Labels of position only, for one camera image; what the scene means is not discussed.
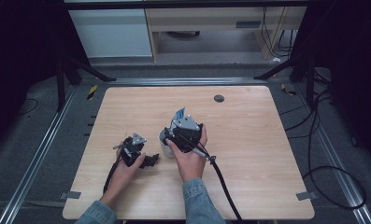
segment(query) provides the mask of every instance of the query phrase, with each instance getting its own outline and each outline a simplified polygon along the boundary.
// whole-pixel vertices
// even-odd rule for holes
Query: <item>round black object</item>
[[[225,100],[225,97],[223,97],[222,95],[215,95],[214,100],[217,103],[222,103]]]

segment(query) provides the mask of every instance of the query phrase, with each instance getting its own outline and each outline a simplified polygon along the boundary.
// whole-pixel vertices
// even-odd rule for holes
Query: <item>wooden table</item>
[[[225,100],[216,103],[214,96]],[[107,90],[80,162],[63,215],[79,218],[103,191],[115,161],[112,148],[137,132],[147,138],[147,155],[160,153],[154,167],[139,170],[121,195],[118,218],[185,219],[182,180],[173,158],[164,156],[158,140],[175,112],[207,127],[207,150],[217,156],[227,187],[243,219],[309,219],[310,200],[270,91],[264,86],[129,87]],[[212,202],[226,219],[235,219],[212,166],[203,180]]]

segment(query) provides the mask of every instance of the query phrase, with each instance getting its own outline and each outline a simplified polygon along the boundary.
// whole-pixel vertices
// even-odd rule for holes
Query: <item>floor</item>
[[[286,32],[281,45],[288,46],[289,33]],[[201,32],[200,36],[163,34],[159,52],[156,63],[123,63],[115,66],[96,64],[94,67],[97,70],[118,79],[113,84],[102,83],[80,71],[83,80],[79,86],[65,85],[71,103],[61,114],[56,113],[57,90],[54,77],[36,83],[29,90],[29,100],[25,101],[19,116],[0,139],[0,217],[6,211],[6,205],[12,204],[10,199],[19,195],[16,199],[21,207],[14,211],[12,223],[74,222],[63,219],[64,200],[60,199],[60,195],[71,188],[93,128],[94,116],[98,113],[105,90],[111,86],[136,83],[203,84],[178,82],[179,78],[196,77],[212,81],[212,84],[265,85],[272,92],[285,128],[307,117],[308,106],[303,98],[305,83],[291,83],[291,68],[267,81],[253,79],[278,63],[273,58],[267,61],[262,59],[250,32]],[[286,54],[278,47],[275,52]],[[97,91],[92,100],[87,100],[94,84],[98,85]],[[315,85],[317,92],[326,89],[324,85]],[[57,116],[63,116],[63,121],[54,123]],[[319,198],[312,200],[315,217],[302,221],[280,220],[278,223],[371,223],[371,156],[365,148],[351,144],[346,123],[335,105],[330,104],[330,98],[319,103],[318,120],[318,129],[313,132],[310,143],[312,167],[338,165],[345,168],[365,188],[368,196],[366,206],[354,211],[342,209],[318,193]],[[305,124],[287,131],[301,174],[307,172],[308,139],[304,136],[309,133],[311,121],[308,119]],[[46,139],[46,133],[52,133],[53,138]],[[330,198],[343,204],[360,202],[357,201],[360,200],[357,199],[358,188],[346,176],[332,171],[317,172],[313,176],[316,185]],[[22,179],[29,180],[29,183],[24,184]],[[310,178],[305,179],[305,184],[309,191],[316,191]],[[16,189],[23,189],[24,193],[20,194]]]

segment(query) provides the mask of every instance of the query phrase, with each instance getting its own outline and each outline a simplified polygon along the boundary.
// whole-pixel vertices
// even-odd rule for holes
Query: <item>denim sleeve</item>
[[[201,178],[188,180],[183,184],[182,189],[185,200],[186,223],[226,223],[210,200]]]
[[[100,201],[95,201],[78,219],[76,224],[113,224],[116,219],[116,213],[112,209]]]

